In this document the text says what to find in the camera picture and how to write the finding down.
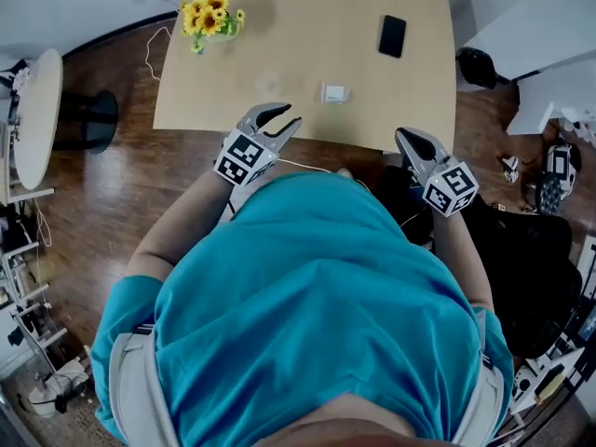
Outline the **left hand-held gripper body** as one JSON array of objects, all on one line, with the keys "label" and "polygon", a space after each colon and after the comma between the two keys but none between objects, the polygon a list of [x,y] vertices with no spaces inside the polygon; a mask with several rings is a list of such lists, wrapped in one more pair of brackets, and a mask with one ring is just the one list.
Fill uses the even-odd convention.
[{"label": "left hand-held gripper body", "polygon": [[264,145],[264,132],[261,129],[251,126],[249,110],[224,139],[213,171],[232,185],[240,187],[265,173],[278,159],[278,153],[271,152]]}]

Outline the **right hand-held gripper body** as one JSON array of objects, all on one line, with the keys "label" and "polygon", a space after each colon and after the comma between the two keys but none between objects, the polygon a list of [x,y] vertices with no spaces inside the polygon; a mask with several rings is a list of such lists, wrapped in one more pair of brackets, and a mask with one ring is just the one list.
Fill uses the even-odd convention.
[{"label": "right hand-held gripper body", "polygon": [[441,157],[439,161],[416,160],[410,165],[414,178],[423,187],[423,200],[444,217],[467,207],[479,191],[468,165],[453,156]]}]

